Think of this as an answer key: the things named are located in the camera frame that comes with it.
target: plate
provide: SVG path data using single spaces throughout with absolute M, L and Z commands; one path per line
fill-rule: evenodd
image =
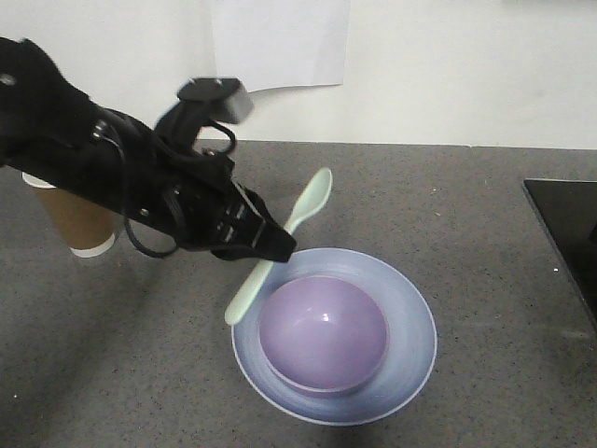
M 329 275 L 360 287 L 388 323 L 385 361 L 354 393 L 309 397 L 284 383 L 269 367 L 258 338 L 258 318 L 267 298 L 282 285 L 310 275 Z M 276 263 L 243 320 L 232 327 L 232 347 L 249 384 L 270 404 L 319 425 L 353 426 L 395 413 L 423 389 L 437 354 L 436 325 L 429 306 L 402 273 L 385 262 L 349 249 L 299 251 Z

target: gray countertop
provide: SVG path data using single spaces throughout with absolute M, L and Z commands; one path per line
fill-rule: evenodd
M 0 446 L 597 446 L 595 331 L 522 188 L 597 179 L 597 152 L 241 142 L 233 158 L 281 221 L 331 168 L 299 248 L 365 252 L 421 291 L 438 333 L 423 392 L 361 427 L 285 415 L 244 380 L 223 320 L 253 260 L 156 261 L 124 235 L 77 259 L 4 168 Z

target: plastic spoon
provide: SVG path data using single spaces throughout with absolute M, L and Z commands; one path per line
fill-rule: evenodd
M 329 168 L 321 168 L 298 196 L 284 230 L 292 234 L 302 221 L 319 212 L 326 205 L 331 190 L 332 172 Z M 257 263 L 224 313 L 228 325 L 236 325 L 241 321 L 272 267 L 273 261 L 261 259 Z

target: paper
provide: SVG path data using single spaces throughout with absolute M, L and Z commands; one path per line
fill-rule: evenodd
M 350 0 L 212 0 L 216 72 L 248 91 L 341 84 Z

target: black cable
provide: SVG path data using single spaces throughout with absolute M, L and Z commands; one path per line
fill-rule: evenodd
M 116 151 L 118 152 L 118 156 L 120 157 L 120 165 L 122 167 L 122 208 L 120 210 L 120 214 L 122 215 L 123 223 L 124 223 L 124 230 L 127 232 L 129 240 L 131 240 L 132 245 L 144 255 L 151 257 L 153 259 L 164 259 L 170 255 L 172 255 L 176 250 L 178 250 L 178 244 L 174 241 L 174 247 L 172 249 L 159 252 L 149 247 L 145 246 L 143 243 L 139 241 L 139 239 L 134 234 L 132 230 L 131 220 L 129 219 L 129 213 L 127 211 L 128 208 L 128 200 L 129 200 L 129 174 L 127 171 L 127 158 L 126 154 L 123 149 L 122 142 L 120 141 L 118 134 L 116 132 L 112 132 L 112 137 L 108 137 L 106 135 L 100 135 L 100 138 L 105 142 L 112 145 Z M 166 199 L 164 197 L 166 205 L 170 209 L 171 213 L 173 214 L 174 222 L 176 223 L 176 227 L 180 229 L 185 228 L 184 224 L 184 215 L 182 212 L 182 208 L 178 201 L 174 198 L 169 197 Z
M 226 154 L 227 156 L 231 154 L 234 148 L 236 148 L 236 135 L 234 135 L 234 132 L 222 126 L 217 121 L 213 121 L 212 119 L 207 121 L 207 125 L 211 126 L 214 129 L 218 129 L 221 133 L 224 133 L 228 137 L 228 139 L 230 140 L 229 145 L 220 152 Z
M 236 135 L 234 135 L 234 133 L 230 129 L 221 125 L 217 121 L 213 121 L 212 119 L 209 119 L 207 121 L 206 125 L 214 128 L 214 129 L 217 129 L 218 131 L 220 131 L 226 135 L 226 137 L 229 139 L 229 144 L 223 150 L 217 151 L 217 153 L 224 154 L 227 156 L 230 155 L 236 148 L 236 143 L 237 143 Z M 207 159 L 205 159 L 206 156 L 196 153 L 196 152 L 190 152 L 188 154 L 184 154 L 184 153 L 173 150 L 168 145 L 166 145 L 166 143 L 161 138 L 159 138 L 157 135 L 155 135 L 154 133 L 152 133 L 152 137 L 153 137 L 154 143 L 158 146 L 158 148 L 167 157 L 169 157 L 175 161 L 179 161 L 182 163 L 204 163 L 207 161 Z

